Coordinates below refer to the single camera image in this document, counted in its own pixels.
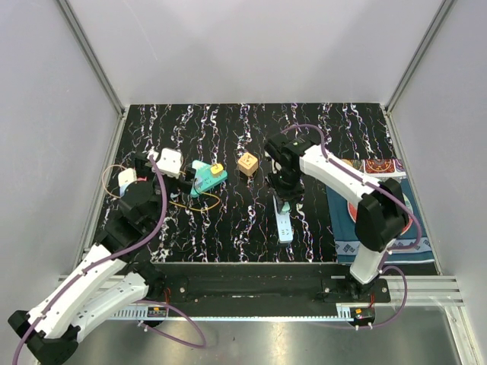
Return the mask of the blue cube charger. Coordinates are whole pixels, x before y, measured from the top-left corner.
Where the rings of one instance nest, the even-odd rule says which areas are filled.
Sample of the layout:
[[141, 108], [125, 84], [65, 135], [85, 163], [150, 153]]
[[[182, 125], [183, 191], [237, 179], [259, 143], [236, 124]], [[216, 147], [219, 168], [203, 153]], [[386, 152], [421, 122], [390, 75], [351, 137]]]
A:
[[202, 190], [202, 183], [203, 183], [202, 178], [196, 177], [194, 180], [194, 183], [193, 183], [193, 188], [196, 191], [201, 191]]

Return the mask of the teal triangular power strip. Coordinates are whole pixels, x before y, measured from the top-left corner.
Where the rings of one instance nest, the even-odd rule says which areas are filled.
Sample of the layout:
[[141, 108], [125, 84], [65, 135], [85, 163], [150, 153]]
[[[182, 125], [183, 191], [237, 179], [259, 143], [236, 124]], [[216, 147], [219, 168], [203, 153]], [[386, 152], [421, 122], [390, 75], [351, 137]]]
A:
[[196, 191], [194, 188], [192, 189], [190, 193], [192, 198], [199, 197], [203, 192], [208, 192], [217, 185], [223, 183], [228, 178], [228, 172], [226, 170], [224, 170], [220, 177], [213, 178], [210, 173], [211, 164], [202, 162], [200, 160], [194, 160], [191, 167], [197, 169], [196, 177], [202, 178], [203, 181], [201, 191]]

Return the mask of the yellow cube charger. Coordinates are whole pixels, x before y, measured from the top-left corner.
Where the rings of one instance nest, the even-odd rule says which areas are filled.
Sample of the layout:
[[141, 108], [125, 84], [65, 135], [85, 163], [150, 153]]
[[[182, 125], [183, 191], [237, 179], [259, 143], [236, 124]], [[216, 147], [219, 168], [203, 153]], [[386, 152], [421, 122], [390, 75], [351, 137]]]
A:
[[224, 167], [221, 163], [215, 163], [210, 167], [210, 173], [213, 178], [220, 177], [224, 172]]

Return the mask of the wooden cube charger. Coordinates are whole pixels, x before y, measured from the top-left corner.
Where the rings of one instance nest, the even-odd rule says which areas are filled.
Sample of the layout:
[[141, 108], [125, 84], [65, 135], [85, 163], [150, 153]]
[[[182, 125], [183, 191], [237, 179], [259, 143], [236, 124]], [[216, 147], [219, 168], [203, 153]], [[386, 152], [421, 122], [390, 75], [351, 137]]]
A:
[[252, 176], [259, 167], [259, 160], [257, 157], [246, 152], [237, 161], [238, 170], [245, 176]]

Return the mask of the white cube charger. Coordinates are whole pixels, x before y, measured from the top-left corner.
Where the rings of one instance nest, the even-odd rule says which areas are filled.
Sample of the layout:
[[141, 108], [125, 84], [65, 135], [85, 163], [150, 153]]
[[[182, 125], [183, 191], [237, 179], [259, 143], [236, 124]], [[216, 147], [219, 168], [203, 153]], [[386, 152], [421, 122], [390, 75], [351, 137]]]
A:
[[127, 168], [119, 172], [117, 181], [119, 187], [127, 186], [137, 180], [136, 171], [133, 168]]

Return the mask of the round blue power strip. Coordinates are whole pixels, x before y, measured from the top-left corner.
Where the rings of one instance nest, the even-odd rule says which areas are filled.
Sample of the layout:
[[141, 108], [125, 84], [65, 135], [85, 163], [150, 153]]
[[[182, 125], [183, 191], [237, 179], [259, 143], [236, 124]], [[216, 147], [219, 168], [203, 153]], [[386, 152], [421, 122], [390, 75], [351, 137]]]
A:
[[127, 184], [120, 186], [120, 188], [119, 188], [119, 197], [120, 198], [122, 198], [125, 195], [127, 187], [128, 187]]

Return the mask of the green cube charger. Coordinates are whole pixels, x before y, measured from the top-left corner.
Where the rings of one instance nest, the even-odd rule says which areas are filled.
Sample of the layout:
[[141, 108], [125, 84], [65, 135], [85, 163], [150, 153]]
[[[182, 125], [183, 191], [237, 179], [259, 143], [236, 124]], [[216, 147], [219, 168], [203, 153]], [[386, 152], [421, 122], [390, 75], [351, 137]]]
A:
[[282, 205], [282, 208], [281, 208], [281, 211], [280, 213], [281, 214], [285, 214], [285, 213], [288, 213], [290, 211], [290, 205], [288, 202], [285, 202], [283, 205]]

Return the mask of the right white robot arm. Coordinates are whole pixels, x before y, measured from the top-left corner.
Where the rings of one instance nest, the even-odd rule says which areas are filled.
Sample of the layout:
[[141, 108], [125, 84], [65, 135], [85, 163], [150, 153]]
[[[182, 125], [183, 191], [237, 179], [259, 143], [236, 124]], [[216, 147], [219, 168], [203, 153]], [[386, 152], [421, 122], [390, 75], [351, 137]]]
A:
[[266, 180], [278, 216], [287, 215], [303, 198], [303, 175], [325, 184], [355, 206], [359, 248], [345, 292], [354, 301], [365, 300], [373, 291], [371, 282], [379, 275], [385, 252], [409, 223], [400, 183], [393, 178], [380, 181], [368, 176], [305, 137], [291, 140], [279, 133], [267, 139], [264, 150], [277, 166]]

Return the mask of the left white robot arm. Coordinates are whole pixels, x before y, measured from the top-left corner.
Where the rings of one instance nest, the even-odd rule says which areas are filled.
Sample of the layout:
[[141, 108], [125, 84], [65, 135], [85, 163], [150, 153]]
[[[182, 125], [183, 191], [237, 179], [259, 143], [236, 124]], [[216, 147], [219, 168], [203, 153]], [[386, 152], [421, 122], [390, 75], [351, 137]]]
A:
[[82, 262], [40, 304], [17, 310], [8, 319], [41, 364], [64, 364], [101, 323], [124, 307], [153, 304], [162, 314], [175, 281], [144, 258], [142, 250], [158, 238], [173, 192], [190, 193], [195, 171], [170, 176], [145, 167], [126, 184], [118, 208], [97, 235]]

